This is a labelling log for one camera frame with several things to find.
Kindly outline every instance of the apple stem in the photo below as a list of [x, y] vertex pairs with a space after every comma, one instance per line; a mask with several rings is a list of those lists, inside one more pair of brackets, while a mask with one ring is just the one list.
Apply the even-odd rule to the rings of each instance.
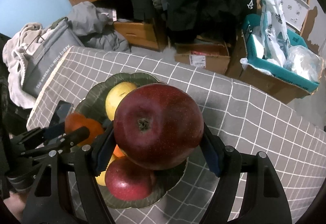
[[146, 132], [151, 128], [151, 123], [146, 118], [141, 118], [138, 120], [138, 127], [142, 133]]

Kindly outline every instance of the tablecloth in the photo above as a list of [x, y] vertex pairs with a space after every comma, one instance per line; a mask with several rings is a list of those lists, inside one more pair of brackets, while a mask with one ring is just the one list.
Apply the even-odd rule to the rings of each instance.
[[[40, 94], [28, 129], [48, 126], [59, 100], [76, 107], [95, 84], [119, 72], [151, 73], [187, 92], [199, 105], [211, 132], [225, 145], [248, 154], [267, 153], [281, 179], [294, 223], [307, 210], [326, 176], [325, 133], [256, 88], [201, 68], [131, 53], [73, 47]], [[217, 183], [197, 148], [180, 183], [155, 205], [109, 211], [117, 224], [199, 223]], [[230, 220], [239, 215], [245, 183], [246, 174], [242, 174]], [[70, 184], [77, 215], [83, 218], [73, 174]]]

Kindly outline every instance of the blue wall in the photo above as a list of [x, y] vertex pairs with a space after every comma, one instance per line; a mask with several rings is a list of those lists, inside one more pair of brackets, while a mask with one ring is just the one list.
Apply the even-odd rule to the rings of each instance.
[[69, 0], [0, 0], [0, 33], [13, 37], [28, 22], [46, 27], [71, 8]]

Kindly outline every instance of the yellow apple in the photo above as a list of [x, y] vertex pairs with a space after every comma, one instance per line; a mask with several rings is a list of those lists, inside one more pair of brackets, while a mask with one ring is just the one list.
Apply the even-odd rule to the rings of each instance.
[[105, 100], [105, 110], [108, 118], [113, 121], [115, 118], [115, 110], [122, 99], [131, 91], [137, 89], [136, 84], [130, 82], [122, 82], [113, 87], [108, 93]]
[[[106, 169], [108, 169], [109, 165], [110, 165], [110, 164], [112, 163], [112, 161], [114, 161], [116, 158], [117, 158], [116, 156], [112, 155], [112, 157], [111, 157], [111, 159], [110, 159], [110, 161], [109, 161], [109, 164], [108, 164], [108, 166], [106, 167]], [[105, 172], [106, 172], [106, 170], [105, 170], [105, 171], [102, 171], [101, 174], [100, 174], [99, 176], [95, 177], [95, 178], [96, 178], [96, 182], [97, 182], [99, 185], [101, 185], [101, 186], [105, 186]]]

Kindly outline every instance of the white plastic bag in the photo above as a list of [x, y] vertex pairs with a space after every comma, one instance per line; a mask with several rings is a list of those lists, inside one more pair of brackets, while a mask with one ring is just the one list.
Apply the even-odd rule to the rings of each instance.
[[252, 37], [254, 38], [254, 44], [255, 44], [257, 57], [263, 58], [264, 57], [264, 46], [263, 46], [263, 40], [261, 38], [260, 26], [256, 26], [252, 29]]
[[324, 70], [324, 60], [304, 46], [297, 45], [290, 47], [284, 68], [307, 80], [319, 82]]
[[282, 0], [262, 0], [260, 29], [266, 59], [274, 59], [283, 67], [290, 48], [290, 40]]

